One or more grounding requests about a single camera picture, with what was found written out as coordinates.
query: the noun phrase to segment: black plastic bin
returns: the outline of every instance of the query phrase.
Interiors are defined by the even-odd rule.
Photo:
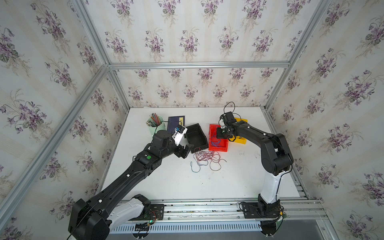
[[[201,150],[208,148],[207,137],[201,130],[201,127],[198,123],[186,127],[188,130],[184,137],[187,138],[189,144],[193,144],[194,147],[191,149],[191,153],[195,153]]]

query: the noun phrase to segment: floral wallpaper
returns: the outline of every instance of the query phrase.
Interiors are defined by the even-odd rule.
[[[333,0],[270,110],[340,239],[384,239],[383,10]]]
[[[101,64],[71,1],[1,1],[0,34],[1,202]],[[95,194],[124,116],[102,80],[2,239],[67,235],[72,204]]]
[[[104,108],[95,104],[94,95]],[[94,95],[14,214],[17,222],[11,220],[3,229],[4,239],[7,234],[16,233],[21,234],[20,238],[28,234],[29,238],[40,239],[66,236],[72,205],[79,198],[89,199],[96,194],[117,144],[125,113],[107,79],[102,80]],[[1,166],[0,174],[7,167]],[[8,176],[2,174],[1,189],[7,188],[8,182]]]
[[[71,6],[0,2],[0,202],[101,66]]]
[[[283,68],[119,70],[129,105],[142,107],[263,106]]]
[[[86,7],[114,62],[281,61],[319,2],[93,0]],[[347,15],[348,5],[334,7],[325,31]]]

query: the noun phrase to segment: black cable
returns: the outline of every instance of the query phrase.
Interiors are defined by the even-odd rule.
[[[233,114],[238,115],[240,117],[240,120],[243,121],[243,119],[241,118],[241,116],[239,114],[237,114],[237,113],[233,113]]]
[[[233,111],[232,111],[232,113],[235,111],[235,108],[236,108],[236,105],[235,105],[235,103],[234,102],[228,102],[225,106],[224,106],[224,113],[225,113],[225,108],[226,108],[226,106],[228,105],[228,104],[230,104],[230,103],[233,103]]]

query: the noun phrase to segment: book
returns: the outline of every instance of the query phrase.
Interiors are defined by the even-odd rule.
[[[180,124],[181,126],[184,126],[185,116],[174,116],[174,117],[168,117],[168,128],[167,131],[169,133],[174,133],[175,128]]]

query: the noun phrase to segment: red plastic bin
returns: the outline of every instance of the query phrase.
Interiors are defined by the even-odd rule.
[[[218,127],[220,127],[220,125],[217,125],[217,124],[210,124],[209,125],[209,144],[208,144],[209,147],[208,147],[208,150],[209,151],[226,152],[226,151],[228,151],[228,140],[216,138],[216,129]],[[218,147],[213,146],[211,144],[211,142],[219,142],[217,144]]]

